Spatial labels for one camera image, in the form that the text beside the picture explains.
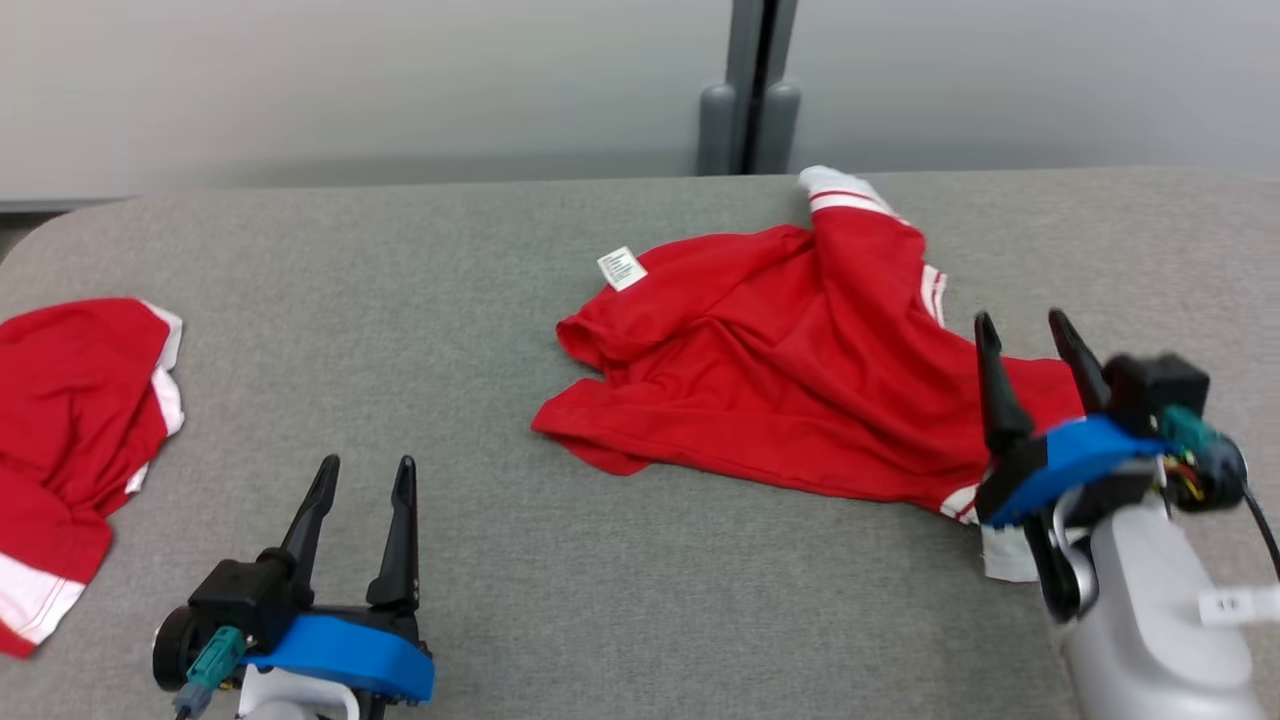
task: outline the gray fabric surface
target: gray fabric surface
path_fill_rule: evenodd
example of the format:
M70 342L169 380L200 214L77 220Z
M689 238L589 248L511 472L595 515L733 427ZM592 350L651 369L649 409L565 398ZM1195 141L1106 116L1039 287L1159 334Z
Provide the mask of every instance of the gray fabric surface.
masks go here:
M1102 354L1204 365L1213 420L1280 510L1277 186L870 179L929 234L960 332L986 307L1009 351L1051 354L1060 304ZM361 601L407 452L438 700L389 717L1074 716L1037 591L984 579L975 530L680 468L614 478L529 430L585 374L552 329L602 286L598 256L805 208L791 178L641 179L170 196L42 227L0 265L0 315L99 295L178 313L187 424L79 605L32 660L0 657L0 715L172 716L154 629L218 560L280 539L328 452L343 473L315 585ZM1267 580L1243 512L1187 524L1220 582ZM1280 633L1251 642L1275 711ZM223 696L209 717L232 711Z

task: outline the cable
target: cable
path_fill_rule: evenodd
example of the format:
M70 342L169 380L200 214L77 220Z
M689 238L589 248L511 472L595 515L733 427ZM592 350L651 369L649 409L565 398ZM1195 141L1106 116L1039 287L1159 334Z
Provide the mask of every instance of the cable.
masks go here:
M1262 533L1262 542L1267 544L1267 552L1271 553L1271 565L1275 566L1276 578L1280 579L1280 547L1276 546L1276 537L1271 534L1271 525L1267 524L1267 518L1262 514L1262 506L1258 505L1258 498L1253 497L1253 489L1249 486L1244 486L1244 502L1249 506L1249 512L1253 514L1253 521L1258 524L1258 532Z

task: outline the white sticker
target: white sticker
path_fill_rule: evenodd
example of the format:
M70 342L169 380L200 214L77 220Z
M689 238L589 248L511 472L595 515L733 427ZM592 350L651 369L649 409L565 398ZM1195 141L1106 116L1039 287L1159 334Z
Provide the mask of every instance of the white sticker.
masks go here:
M1201 596L1201 621L1210 626L1280 620L1280 585L1226 588Z
M613 290L620 292L636 284L649 274L649 270L645 270L640 260L636 260L636 256L631 254L630 247L620 247L596 260L595 264L604 273L604 279L613 286Z

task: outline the red jersey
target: red jersey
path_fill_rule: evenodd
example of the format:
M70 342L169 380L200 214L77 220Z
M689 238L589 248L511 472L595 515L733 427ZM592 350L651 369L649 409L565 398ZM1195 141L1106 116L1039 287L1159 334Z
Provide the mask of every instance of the red jersey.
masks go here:
M557 325L603 372L534 429L614 474L673 462L974 521L987 468L974 346L945 329L924 236L856 177L800 174L813 231L655 247L648 270ZM1082 414L1060 360L1006 359L1044 429Z
M182 320L132 299L0 324L0 652L26 657L84 592L106 516L182 427Z

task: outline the blue bracket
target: blue bracket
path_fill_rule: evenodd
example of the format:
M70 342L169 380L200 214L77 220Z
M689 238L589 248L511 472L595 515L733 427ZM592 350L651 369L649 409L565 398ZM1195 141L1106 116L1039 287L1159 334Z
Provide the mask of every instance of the blue bracket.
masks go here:
M274 652L247 655L241 665L416 702L430 702L435 687L435 664L404 638L324 615L300 616Z
M995 528L1018 523L1056 502L1068 491L1107 478L1121 462L1134 457L1158 457L1170 450L1161 439L1135 438L1102 414L1069 420L1041 438L1046 462L1000 506L988 520Z

